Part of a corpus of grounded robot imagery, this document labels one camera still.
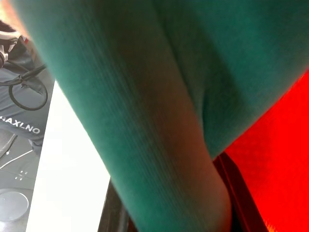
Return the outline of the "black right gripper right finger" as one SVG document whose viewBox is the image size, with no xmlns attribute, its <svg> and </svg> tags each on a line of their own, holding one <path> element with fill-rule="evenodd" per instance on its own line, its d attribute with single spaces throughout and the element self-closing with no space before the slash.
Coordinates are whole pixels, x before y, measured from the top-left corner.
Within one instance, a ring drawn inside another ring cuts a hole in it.
<svg viewBox="0 0 309 232">
<path fill-rule="evenodd" d="M 243 176 L 226 154 L 220 154 L 214 166 L 222 178 L 232 203 L 232 222 L 230 232 L 268 232 Z"/>
</svg>

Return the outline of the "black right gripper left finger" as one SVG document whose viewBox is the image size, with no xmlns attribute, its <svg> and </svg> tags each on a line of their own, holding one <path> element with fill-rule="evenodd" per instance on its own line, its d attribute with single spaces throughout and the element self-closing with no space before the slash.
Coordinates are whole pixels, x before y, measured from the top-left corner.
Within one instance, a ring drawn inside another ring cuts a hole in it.
<svg viewBox="0 0 309 232">
<path fill-rule="evenodd" d="M 108 185 L 98 232 L 138 232 L 111 181 Z"/>
</svg>

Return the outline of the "round grey floor disc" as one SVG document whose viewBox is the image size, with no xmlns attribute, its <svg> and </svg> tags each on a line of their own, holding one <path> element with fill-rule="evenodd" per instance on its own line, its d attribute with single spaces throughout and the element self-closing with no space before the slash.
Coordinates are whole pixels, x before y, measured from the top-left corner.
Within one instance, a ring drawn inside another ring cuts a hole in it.
<svg viewBox="0 0 309 232">
<path fill-rule="evenodd" d="M 28 197 L 17 190 L 0 190 L 0 221 L 12 222 L 20 219 L 29 208 Z"/>
</svg>

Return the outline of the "grey cloth with white lettering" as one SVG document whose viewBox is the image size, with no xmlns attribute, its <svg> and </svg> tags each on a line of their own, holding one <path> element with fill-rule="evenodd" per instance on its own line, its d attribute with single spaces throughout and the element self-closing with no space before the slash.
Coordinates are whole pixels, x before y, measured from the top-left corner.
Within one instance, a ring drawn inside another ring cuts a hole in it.
<svg viewBox="0 0 309 232">
<path fill-rule="evenodd" d="M 42 61 L 31 58 L 30 70 L 12 61 L 0 68 L 0 129 L 29 140 L 40 155 L 55 80 Z"/>
</svg>

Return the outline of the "black and white robot part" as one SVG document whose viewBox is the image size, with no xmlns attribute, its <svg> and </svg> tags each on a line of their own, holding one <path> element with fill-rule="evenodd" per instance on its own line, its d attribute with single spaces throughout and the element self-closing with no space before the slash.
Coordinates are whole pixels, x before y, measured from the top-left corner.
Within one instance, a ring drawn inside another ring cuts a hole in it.
<svg viewBox="0 0 309 232">
<path fill-rule="evenodd" d="M 21 66 L 22 69 L 33 68 L 33 61 L 25 46 L 24 37 L 0 20 L 0 68 L 8 61 Z"/>
</svg>

